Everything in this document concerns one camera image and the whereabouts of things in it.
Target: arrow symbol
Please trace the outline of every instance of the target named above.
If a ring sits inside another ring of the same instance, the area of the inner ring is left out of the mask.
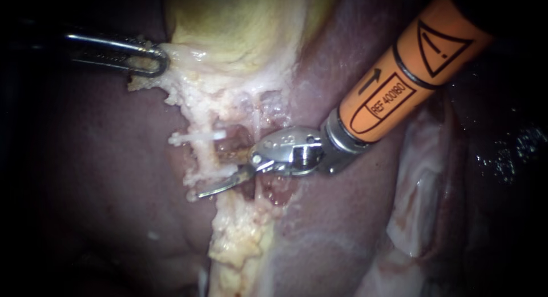
[[[373,81],[377,81],[378,83],[378,78],[380,76],[381,76],[381,69],[375,68],[375,70],[373,71],[373,76],[363,85],[363,87],[360,89],[360,92],[358,92],[358,95],[361,95],[364,92],[364,90],[366,90],[367,87],[369,87],[369,85],[373,83]]]

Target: warning triangle symbol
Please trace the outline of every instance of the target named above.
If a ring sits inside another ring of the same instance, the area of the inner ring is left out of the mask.
[[[432,78],[455,60],[473,41],[442,34],[421,20],[418,20],[417,32],[422,60]]]

